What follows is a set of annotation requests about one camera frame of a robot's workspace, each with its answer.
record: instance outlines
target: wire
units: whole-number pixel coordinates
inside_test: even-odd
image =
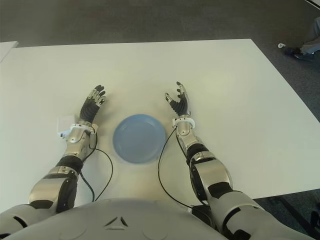
[[[94,144],[94,148],[90,147],[89,144],[89,148],[92,149],[92,151],[88,154],[88,156],[86,156],[83,160],[83,163],[85,163],[85,161],[94,153],[94,151],[97,149],[97,145],[98,145],[98,135],[97,133],[95,133],[95,144]],[[87,187],[89,188],[89,190],[91,191],[92,194],[92,200],[91,202],[95,201],[95,191],[93,190],[92,186],[90,185],[90,183],[87,181],[87,179],[85,178],[84,174],[82,173],[82,171],[80,172],[80,177],[82,178],[82,180],[84,181],[84,183],[87,185]]]
[[[82,174],[82,171],[80,172],[80,176],[82,178],[82,180],[84,181],[84,183],[87,185],[87,187],[90,189],[91,194],[92,194],[92,201],[95,201],[95,191],[93,190],[93,188],[91,187],[91,185],[89,184],[89,182],[87,181],[87,179],[85,178],[85,176]]]
[[[100,198],[100,196],[104,193],[104,191],[105,191],[106,188],[108,187],[108,185],[109,185],[109,183],[110,183],[110,181],[111,181],[111,179],[112,179],[112,176],[113,176],[113,174],[114,174],[114,165],[113,165],[113,162],[112,162],[110,156],[109,156],[105,151],[103,151],[103,150],[101,150],[101,149],[98,149],[98,148],[97,148],[97,145],[98,145],[98,134],[95,133],[95,144],[94,144],[94,147],[92,148],[92,147],[90,146],[90,144],[89,144],[89,148],[92,149],[92,151],[89,153],[88,156],[85,157],[85,159],[83,160],[83,163],[94,153],[95,150],[97,150],[97,151],[99,151],[99,152],[102,152],[103,154],[105,154],[105,155],[107,156],[107,158],[108,158],[109,161],[110,161],[110,164],[111,164],[111,176],[110,176],[108,182],[106,183],[106,185],[104,186],[103,190],[100,192],[100,194],[99,194],[99,195],[96,197],[96,199],[95,199],[95,191],[94,191],[93,188],[91,187],[90,183],[86,180],[86,178],[85,178],[85,176],[83,175],[82,171],[80,172],[80,176],[81,176],[82,180],[84,181],[84,183],[87,185],[87,187],[88,187],[88,188],[90,189],[90,191],[91,191],[91,194],[92,194],[92,202],[97,201],[97,200]]]
[[[102,191],[100,192],[100,194],[94,200],[96,202],[100,198],[100,196],[104,193],[104,191],[106,190],[106,188],[108,187],[108,185],[109,185],[109,183],[110,183],[110,181],[112,179],[112,176],[114,174],[114,165],[113,165],[113,163],[111,161],[111,158],[109,157],[109,155],[107,153],[105,153],[104,151],[102,151],[101,149],[98,149],[98,148],[96,148],[95,150],[100,151],[103,154],[105,154],[108,157],[108,159],[110,161],[110,164],[111,164],[111,175],[110,175],[110,178],[109,178],[108,182],[106,183],[106,185],[104,186],[104,188],[102,189]]]
[[[162,157],[162,154],[164,153],[165,147],[166,147],[169,139],[170,139],[171,136],[174,134],[175,130],[176,130],[176,129],[173,129],[173,131],[171,132],[171,134],[169,135],[169,137],[166,139],[166,141],[165,141],[165,143],[164,143],[164,145],[163,145],[163,148],[162,148],[160,157],[159,157],[158,164],[157,164],[157,172],[158,172],[158,179],[159,179],[160,185],[161,185],[163,191],[164,191],[171,199],[173,199],[173,200],[176,201],[177,203],[179,203],[179,204],[181,204],[181,205],[183,205],[183,206],[185,206],[185,207],[187,207],[187,208],[189,208],[189,209],[191,209],[191,210],[194,210],[194,211],[196,211],[196,212],[198,212],[198,213],[201,213],[202,215],[206,216],[206,217],[209,219],[209,222],[210,222],[210,224],[211,224],[211,226],[212,226],[211,218],[210,218],[207,214],[205,214],[204,212],[202,212],[202,211],[200,211],[200,210],[198,210],[198,209],[196,209],[196,208],[193,208],[192,206],[189,206],[189,205],[187,205],[187,204],[184,204],[183,202],[181,202],[181,201],[177,200],[176,198],[174,198],[174,197],[165,189],[165,187],[164,187],[164,185],[163,185],[163,183],[162,183],[162,181],[161,181],[161,178],[160,178],[160,162],[161,162],[161,157]]]

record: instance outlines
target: blue plate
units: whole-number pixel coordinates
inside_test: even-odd
[[[166,141],[161,123],[149,115],[127,117],[115,129],[113,147],[125,161],[143,164],[160,156]]]

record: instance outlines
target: black shoe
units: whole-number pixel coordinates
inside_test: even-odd
[[[297,59],[300,59],[300,60],[305,60],[305,61],[312,61],[315,59],[315,55],[314,54],[295,54],[294,55]]]
[[[299,47],[285,47],[283,49],[285,55],[294,55],[294,54],[301,54],[301,50]]]

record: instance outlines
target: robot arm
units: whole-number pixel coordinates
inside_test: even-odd
[[[180,101],[168,93],[165,99],[178,115],[173,126],[186,156],[193,191],[199,200],[208,202],[219,232],[231,240],[311,240],[277,221],[246,194],[233,190],[227,168],[195,135],[187,92],[180,82],[177,85]]]
[[[57,163],[31,190],[29,204],[0,214],[0,239],[27,226],[74,207],[78,175],[88,156],[90,136],[96,133],[93,120],[105,102],[104,87],[98,85],[86,98],[77,124],[66,137],[66,150]]]

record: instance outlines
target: gray carpet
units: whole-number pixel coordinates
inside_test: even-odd
[[[318,16],[304,0],[0,0],[0,41],[30,47],[250,38],[320,121],[320,54],[304,62],[277,48],[301,45]],[[284,197],[309,219],[320,190]],[[257,201],[304,231],[279,201]]]

